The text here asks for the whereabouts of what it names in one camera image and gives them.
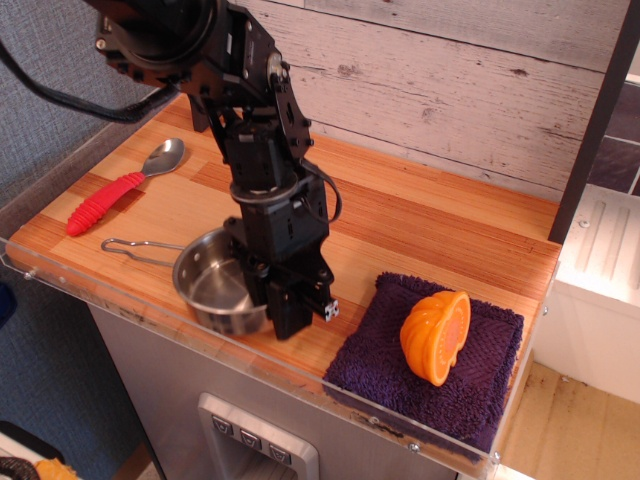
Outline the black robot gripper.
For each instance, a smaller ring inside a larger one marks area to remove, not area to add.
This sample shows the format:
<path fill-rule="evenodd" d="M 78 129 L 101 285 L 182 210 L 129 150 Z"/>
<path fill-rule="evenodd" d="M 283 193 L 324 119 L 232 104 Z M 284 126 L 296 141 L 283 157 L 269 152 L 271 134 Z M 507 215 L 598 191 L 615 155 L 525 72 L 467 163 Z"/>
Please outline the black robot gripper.
<path fill-rule="evenodd" d="M 336 317 L 334 277 L 321 254 L 329 235 L 324 179 L 292 174 L 269 191 L 233 183 L 230 192 L 241 217 L 227 219 L 224 228 L 253 302 L 268 308 L 276 338 L 287 340 L 310 326 L 313 312 L 326 321 Z"/>

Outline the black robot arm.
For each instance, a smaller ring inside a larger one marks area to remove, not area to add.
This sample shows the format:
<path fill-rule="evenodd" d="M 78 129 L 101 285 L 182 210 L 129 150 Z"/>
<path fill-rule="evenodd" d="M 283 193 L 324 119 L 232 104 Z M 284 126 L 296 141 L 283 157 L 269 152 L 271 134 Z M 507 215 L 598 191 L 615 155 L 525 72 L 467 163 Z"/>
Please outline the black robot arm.
<path fill-rule="evenodd" d="M 274 39 L 243 7 L 225 1 L 97 1 L 98 49 L 121 74 L 171 87 L 210 129 L 230 168 L 241 214 L 224 222 L 253 303 L 277 338 L 338 312 L 321 247 L 339 217 L 332 179 L 309 162 L 306 118 Z"/>

